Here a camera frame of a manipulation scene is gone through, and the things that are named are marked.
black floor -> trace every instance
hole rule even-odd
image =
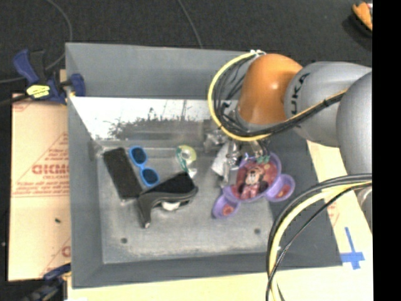
[[[301,65],[349,61],[372,66],[372,38],[350,21],[361,0],[51,0],[68,17],[73,41],[219,50],[260,49]],[[70,40],[48,0],[0,0],[0,101],[25,87],[12,65],[23,48],[46,50],[46,65]],[[61,60],[54,70],[63,68]],[[6,281],[10,178],[9,107],[0,108],[0,301],[19,300],[41,282]]]

